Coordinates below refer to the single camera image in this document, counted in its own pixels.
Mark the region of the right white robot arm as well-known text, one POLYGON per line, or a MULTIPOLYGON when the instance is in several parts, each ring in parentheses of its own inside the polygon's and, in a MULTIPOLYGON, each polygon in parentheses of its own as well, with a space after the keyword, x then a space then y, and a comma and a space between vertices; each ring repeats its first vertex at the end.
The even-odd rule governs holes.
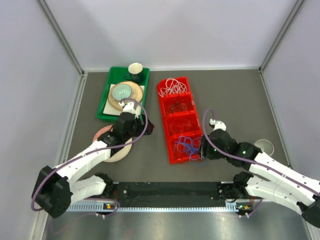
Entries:
POLYGON ((287 207, 314 227, 320 226, 320 182, 274 160, 248 142, 236 142, 227 131, 213 130, 201 139, 199 155, 224 159, 243 171, 233 178, 237 198, 265 199, 287 207))

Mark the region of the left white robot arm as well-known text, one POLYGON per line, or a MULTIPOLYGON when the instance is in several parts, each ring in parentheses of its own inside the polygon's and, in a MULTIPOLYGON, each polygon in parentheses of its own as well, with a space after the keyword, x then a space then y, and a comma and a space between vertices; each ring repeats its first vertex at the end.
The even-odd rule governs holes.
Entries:
POLYGON ((146 113, 121 113, 110 130, 101 133, 88 148, 63 164, 40 170, 31 195, 31 209, 58 218, 70 205, 88 197, 109 198, 114 187, 106 177, 94 175, 82 180, 82 176, 143 135, 151 135, 153 129, 146 113))

